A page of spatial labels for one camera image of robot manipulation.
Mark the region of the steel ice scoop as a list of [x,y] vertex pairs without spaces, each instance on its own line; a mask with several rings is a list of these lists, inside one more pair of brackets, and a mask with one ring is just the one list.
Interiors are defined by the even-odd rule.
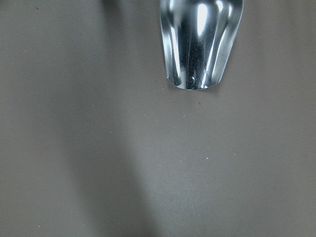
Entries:
[[166,77],[185,90],[220,83],[243,13],[242,0],[162,0]]

